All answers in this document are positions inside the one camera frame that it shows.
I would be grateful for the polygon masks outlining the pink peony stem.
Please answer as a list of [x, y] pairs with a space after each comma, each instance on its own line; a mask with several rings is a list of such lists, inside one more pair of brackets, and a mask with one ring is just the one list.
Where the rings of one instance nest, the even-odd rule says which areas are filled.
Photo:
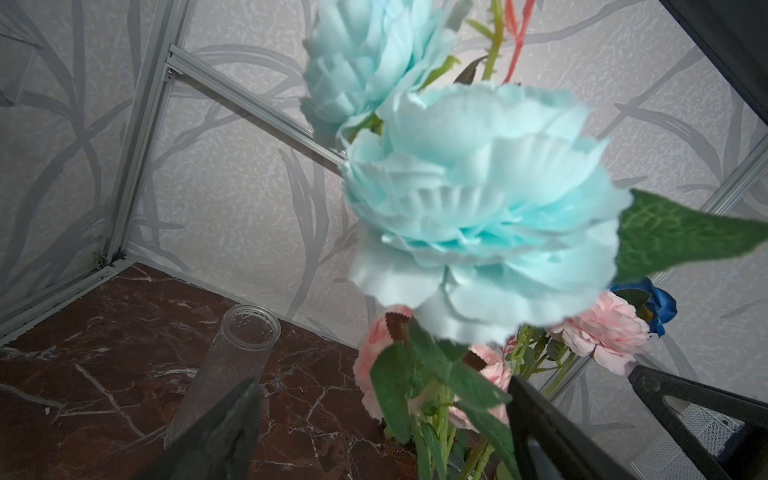
[[493, 457], [519, 478], [504, 350], [432, 339], [399, 306], [371, 324], [353, 373], [369, 416], [414, 446], [418, 478], [479, 479]]

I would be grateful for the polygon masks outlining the blue rose stem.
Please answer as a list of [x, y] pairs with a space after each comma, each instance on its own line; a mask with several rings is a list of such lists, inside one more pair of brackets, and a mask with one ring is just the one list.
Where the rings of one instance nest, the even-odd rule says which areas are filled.
[[632, 305], [637, 316], [658, 337], [665, 334], [665, 325], [677, 316], [676, 300], [665, 290], [656, 287], [648, 277], [637, 282], [614, 285], [610, 291]]

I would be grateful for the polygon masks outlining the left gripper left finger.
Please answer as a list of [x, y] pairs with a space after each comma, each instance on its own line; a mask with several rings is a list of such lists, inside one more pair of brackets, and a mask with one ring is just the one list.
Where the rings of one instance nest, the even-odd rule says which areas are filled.
[[242, 381], [135, 479], [246, 479], [261, 434], [263, 389]]

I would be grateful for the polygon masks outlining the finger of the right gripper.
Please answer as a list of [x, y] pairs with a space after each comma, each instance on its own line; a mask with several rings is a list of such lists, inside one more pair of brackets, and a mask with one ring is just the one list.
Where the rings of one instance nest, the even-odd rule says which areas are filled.
[[663, 428], [630, 466], [641, 479], [765, 479], [767, 404], [646, 366], [634, 393]]

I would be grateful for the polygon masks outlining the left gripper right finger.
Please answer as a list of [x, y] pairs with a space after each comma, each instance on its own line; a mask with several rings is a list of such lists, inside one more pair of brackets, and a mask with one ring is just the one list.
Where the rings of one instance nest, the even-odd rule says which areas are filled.
[[522, 479], [631, 479], [633, 475], [590, 440], [526, 380], [514, 377], [507, 405]]

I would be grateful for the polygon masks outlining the pink ranunculus stem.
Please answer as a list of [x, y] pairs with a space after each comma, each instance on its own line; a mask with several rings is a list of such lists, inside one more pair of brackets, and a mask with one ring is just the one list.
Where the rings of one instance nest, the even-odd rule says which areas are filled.
[[559, 368], [545, 390], [547, 397], [552, 397], [579, 358], [592, 358], [609, 372], [623, 375], [651, 338], [650, 326], [637, 309], [610, 290], [601, 293], [588, 310], [545, 331], [553, 342], [563, 344], [567, 350], [564, 360], [550, 354]]

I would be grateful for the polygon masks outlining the pale green hydrangea stem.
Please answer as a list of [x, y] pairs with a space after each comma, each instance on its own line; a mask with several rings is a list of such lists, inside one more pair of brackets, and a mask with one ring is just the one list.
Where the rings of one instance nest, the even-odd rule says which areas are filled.
[[584, 134], [571, 93], [492, 79], [506, 36], [522, 48], [533, 7], [491, 5], [486, 57], [435, 81], [471, 3], [322, 1], [304, 47], [301, 109], [340, 172], [361, 227], [350, 281], [428, 336], [496, 346], [529, 384], [566, 358], [545, 329], [612, 286], [741, 256], [763, 222], [716, 216], [617, 187], [607, 143]]

